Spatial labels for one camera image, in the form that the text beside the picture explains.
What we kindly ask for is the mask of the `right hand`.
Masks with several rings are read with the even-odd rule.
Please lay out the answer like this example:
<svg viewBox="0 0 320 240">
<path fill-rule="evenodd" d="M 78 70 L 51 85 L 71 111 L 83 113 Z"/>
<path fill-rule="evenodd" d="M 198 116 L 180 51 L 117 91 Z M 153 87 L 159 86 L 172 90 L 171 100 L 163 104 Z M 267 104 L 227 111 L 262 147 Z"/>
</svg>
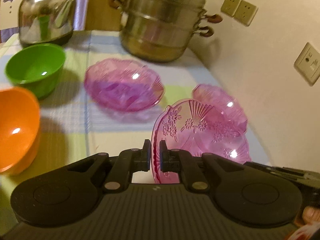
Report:
<svg viewBox="0 0 320 240">
<path fill-rule="evenodd" d="M 290 239 L 319 239 L 319 208 L 307 206 L 295 223 L 299 229 Z"/>
</svg>

